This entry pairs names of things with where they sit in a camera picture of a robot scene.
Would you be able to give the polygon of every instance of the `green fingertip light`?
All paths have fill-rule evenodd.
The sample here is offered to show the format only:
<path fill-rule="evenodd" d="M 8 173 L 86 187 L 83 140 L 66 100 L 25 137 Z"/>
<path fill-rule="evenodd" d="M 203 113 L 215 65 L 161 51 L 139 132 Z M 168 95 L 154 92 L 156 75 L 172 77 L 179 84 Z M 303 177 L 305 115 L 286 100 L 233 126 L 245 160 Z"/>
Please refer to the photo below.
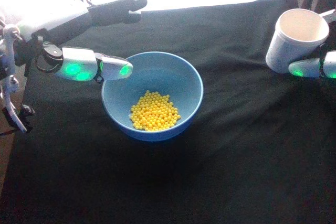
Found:
<path fill-rule="evenodd" d="M 299 69 L 293 71 L 292 74 L 294 74 L 295 76 L 303 77 L 303 72 L 301 70 L 299 70 Z"/>
<path fill-rule="evenodd" d="M 65 74 L 68 74 L 70 76 L 74 76 L 74 75 L 78 74 L 79 71 L 80 71 L 80 64 L 77 64 L 77 63 L 69 64 L 65 68 Z"/>
<path fill-rule="evenodd" d="M 87 73 L 87 72 L 83 72 L 83 73 L 79 73 L 77 76 L 76 76 L 76 80 L 77 81 L 88 81 L 90 80 L 90 73 Z"/>
<path fill-rule="evenodd" d="M 122 76 L 125 76 L 126 74 L 128 74 L 131 71 L 131 67 L 128 65 L 123 66 L 120 71 L 119 74 L 121 74 Z"/>

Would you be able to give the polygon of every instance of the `cup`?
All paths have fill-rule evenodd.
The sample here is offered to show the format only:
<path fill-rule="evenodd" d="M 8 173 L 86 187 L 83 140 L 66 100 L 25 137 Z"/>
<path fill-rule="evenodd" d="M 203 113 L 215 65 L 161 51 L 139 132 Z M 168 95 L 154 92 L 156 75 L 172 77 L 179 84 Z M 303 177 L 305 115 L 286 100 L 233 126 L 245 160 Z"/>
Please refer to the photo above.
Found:
<path fill-rule="evenodd" d="M 311 54 L 328 35 L 328 23 L 321 15 L 306 9 L 288 10 L 276 22 L 266 64 L 277 73 L 289 73 L 292 62 Z"/>

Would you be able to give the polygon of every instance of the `bowl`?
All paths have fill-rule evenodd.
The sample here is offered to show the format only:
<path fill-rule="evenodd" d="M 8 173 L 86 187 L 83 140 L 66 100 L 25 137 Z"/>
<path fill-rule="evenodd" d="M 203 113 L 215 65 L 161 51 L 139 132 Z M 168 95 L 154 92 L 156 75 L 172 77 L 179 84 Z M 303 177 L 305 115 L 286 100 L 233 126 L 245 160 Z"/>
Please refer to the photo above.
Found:
<path fill-rule="evenodd" d="M 137 140 L 157 142 L 182 133 L 194 119 L 203 99 L 203 82 L 197 70 L 185 59 L 167 52 L 143 52 L 127 60 L 134 69 L 125 79 L 104 81 L 103 106 L 122 132 Z M 161 131 L 137 130 L 130 120 L 131 107 L 146 90 L 170 95 L 181 118 Z"/>

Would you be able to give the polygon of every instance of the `brown floor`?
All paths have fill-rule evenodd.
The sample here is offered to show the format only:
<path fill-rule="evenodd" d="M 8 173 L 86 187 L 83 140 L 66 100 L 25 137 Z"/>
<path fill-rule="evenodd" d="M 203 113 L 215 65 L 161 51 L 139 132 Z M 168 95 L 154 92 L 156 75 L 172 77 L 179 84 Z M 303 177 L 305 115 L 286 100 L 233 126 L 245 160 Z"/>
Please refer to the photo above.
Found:
<path fill-rule="evenodd" d="M 26 78 L 24 77 L 24 67 L 16 68 L 15 77 L 19 81 L 20 90 L 16 93 L 13 93 L 10 97 L 12 99 L 12 103 L 14 104 L 14 106 L 16 108 L 20 108 L 26 84 Z M 7 125 L 7 121 L 4 115 L 2 114 L 2 112 L 0 112 L 0 133 L 7 132 L 12 129 L 13 128 Z M 12 150 L 13 138 L 14 138 L 13 133 L 5 136 L 0 136 L 0 196 L 7 171 L 9 155 L 11 154 L 10 152 Z"/>

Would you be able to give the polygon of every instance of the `table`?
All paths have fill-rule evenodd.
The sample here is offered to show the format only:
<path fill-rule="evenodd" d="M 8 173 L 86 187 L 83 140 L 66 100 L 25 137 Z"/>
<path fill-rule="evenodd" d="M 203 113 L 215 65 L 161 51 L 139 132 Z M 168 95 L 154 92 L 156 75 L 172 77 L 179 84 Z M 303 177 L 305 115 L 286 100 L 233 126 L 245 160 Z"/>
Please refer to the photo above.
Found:
<path fill-rule="evenodd" d="M 335 121 L 317 82 L 272 72 L 275 22 L 296 0 L 162 10 L 66 43 L 126 58 L 165 51 L 204 82 L 194 123 L 174 139 L 129 139 L 101 85 L 32 66 L 34 129 L 17 133 L 3 223 L 332 223 Z"/>

